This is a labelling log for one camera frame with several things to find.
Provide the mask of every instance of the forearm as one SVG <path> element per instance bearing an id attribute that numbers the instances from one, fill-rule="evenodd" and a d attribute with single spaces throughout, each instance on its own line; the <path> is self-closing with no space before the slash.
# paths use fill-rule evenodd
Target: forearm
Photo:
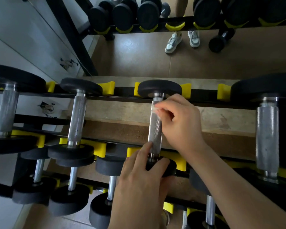
<path id="1" fill-rule="evenodd" d="M 195 155 L 185 159 L 204 181 L 231 228 L 286 228 L 286 212 L 244 180 L 209 146 L 188 149 L 195 151 Z"/>

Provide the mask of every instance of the shoe lace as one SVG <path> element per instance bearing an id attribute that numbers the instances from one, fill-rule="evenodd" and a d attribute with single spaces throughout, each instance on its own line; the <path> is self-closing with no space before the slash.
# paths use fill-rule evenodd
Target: shoe lace
<path id="1" fill-rule="evenodd" d="M 173 45 L 176 40 L 177 40 L 177 34 L 173 34 L 172 37 L 169 39 L 168 44 Z"/>

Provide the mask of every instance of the round black weight plate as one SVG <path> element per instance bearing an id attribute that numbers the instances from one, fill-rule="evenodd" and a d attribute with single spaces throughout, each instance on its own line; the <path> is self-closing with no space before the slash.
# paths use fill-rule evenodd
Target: round black weight plate
<path id="1" fill-rule="evenodd" d="M 0 154 L 14 154 L 34 149 L 37 139 L 34 136 L 0 137 Z"/>
<path id="2" fill-rule="evenodd" d="M 38 183 L 33 178 L 23 178 L 16 182 L 13 191 L 13 202 L 18 204 L 31 204 L 47 201 L 56 186 L 54 178 L 41 178 Z"/>
<path id="3" fill-rule="evenodd" d="M 151 1 L 145 1 L 137 12 L 139 25 L 145 30 L 153 29 L 158 24 L 159 17 L 159 9 L 157 5 Z"/>
<path id="4" fill-rule="evenodd" d="M 0 88 L 4 88 L 6 83 L 14 83 L 20 92 L 46 92 L 46 81 L 32 73 L 0 65 Z"/>
<path id="5" fill-rule="evenodd" d="M 96 159 L 95 170 L 107 176 L 120 176 L 125 158 L 106 156 Z"/>
<path id="6" fill-rule="evenodd" d="M 190 183 L 195 189 L 202 191 L 206 195 L 212 196 L 209 192 L 209 189 L 206 187 L 206 185 L 194 169 L 190 169 Z"/>
<path id="7" fill-rule="evenodd" d="M 224 49 L 226 44 L 226 39 L 222 36 L 217 35 L 210 40 L 209 48 L 212 52 L 219 53 L 222 51 L 222 49 Z"/>
<path id="8" fill-rule="evenodd" d="M 94 148 L 90 145 L 80 145 L 79 148 L 68 148 L 68 144 L 59 144 L 49 147 L 48 156 L 53 159 L 76 160 L 93 156 Z"/>
<path id="9" fill-rule="evenodd" d="M 194 21 L 200 27 L 211 26 L 221 12 L 219 0 L 199 0 L 194 9 Z"/>
<path id="10" fill-rule="evenodd" d="M 103 94 L 103 88 L 100 85 L 84 79 L 64 78 L 61 80 L 60 87 L 71 93 L 76 93 L 76 90 L 83 90 L 94 96 Z"/>
<path id="11" fill-rule="evenodd" d="M 155 165 L 155 163 L 153 162 L 147 162 L 146 164 L 146 170 L 150 170 L 153 166 Z M 165 170 L 164 174 L 162 175 L 162 177 L 168 177 L 168 176 L 172 176 L 176 174 L 176 169 L 177 169 L 177 164 L 176 162 L 174 162 L 173 160 L 170 159 L 170 163 L 168 164 L 167 169 Z"/>
<path id="12" fill-rule="evenodd" d="M 56 160 L 56 164 L 64 167 L 80 167 L 90 165 L 94 162 L 94 156 L 86 159 Z"/>
<path id="13" fill-rule="evenodd" d="M 240 80 L 231 87 L 231 101 L 248 102 L 263 97 L 286 98 L 286 73 Z"/>
<path id="14" fill-rule="evenodd" d="M 260 0 L 230 0 L 225 8 L 226 21 L 234 26 L 245 24 L 256 15 Z"/>
<path id="15" fill-rule="evenodd" d="M 286 19 L 286 0 L 264 0 L 260 17 L 268 23 Z"/>
<path id="16" fill-rule="evenodd" d="M 202 211 L 194 211 L 190 213 L 186 220 L 186 228 L 188 229 L 206 229 L 206 213 Z M 217 229 L 229 229 L 229 226 L 220 218 L 215 217 L 215 227 Z"/>
<path id="17" fill-rule="evenodd" d="M 111 205 L 107 204 L 108 193 L 96 196 L 90 204 L 89 221 L 96 229 L 107 229 L 110 222 Z"/>
<path id="18" fill-rule="evenodd" d="M 58 188 L 50 197 L 49 211 L 54 216 L 76 213 L 87 205 L 89 193 L 89 188 L 80 184 L 73 191 L 69 191 L 68 186 Z"/>
<path id="19" fill-rule="evenodd" d="M 48 147 L 34 148 L 32 150 L 22 152 L 20 156 L 28 160 L 48 159 Z"/>
<path id="20" fill-rule="evenodd" d="M 218 35 L 222 36 L 224 32 L 226 31 L 227 31 L 227 34 L 225 36 L 225 40 L 228 41 L 234 36 L 235 30 L 234 29 L 219 29 Z"/>
<path id="21" fill-rule="evenodd" d="M 139 84 L 138 93 L 143 98 L 153 97 L 154 93 L 163 93 L 167 96 L 173 94 L 182 94 L 182 88 L 179 84 L 169 80 L 147 80 Z"/>

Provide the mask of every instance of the white sneaker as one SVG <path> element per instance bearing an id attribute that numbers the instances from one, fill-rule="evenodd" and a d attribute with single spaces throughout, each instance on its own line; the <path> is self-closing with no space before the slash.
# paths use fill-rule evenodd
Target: white sneaker
<path id="1" fill-rule="evenodd" d="M 199 31 L 198 30 L 188 31 L 187 35 L 190 38 L 191 47 L 193 48 L 199 47 L 200 45 Z"/>
<path id="2" fill-rule="evenodd" d="M 165 53 L 170 54 L 176 50 L 177 45 L 182 41 L 181 34 L 178 36 L 176 33 L 172 35 L 172 37 L 167 42 Z"/>

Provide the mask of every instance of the hand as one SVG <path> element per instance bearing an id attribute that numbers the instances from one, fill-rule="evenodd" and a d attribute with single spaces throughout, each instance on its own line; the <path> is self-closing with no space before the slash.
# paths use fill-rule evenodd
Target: hand
<path id="1" fill-rule="evenodd" d="M 184 97 L 175 94 L 155 105 L 155 112 L 162 121 L 162 132 L 168 143 L 185 159 L 193 148 L 203 150 L 206 143 L 202 138 L 200 112 Z"/>
<path id="2" fill-rule="evenodd" d="M 158 229 L 164 199 L 174 176 L 162 178 L 169 159 L 145 169 L 152 146 L 146 143 L 124 162 L 115 189 L 109 229 Z"/>

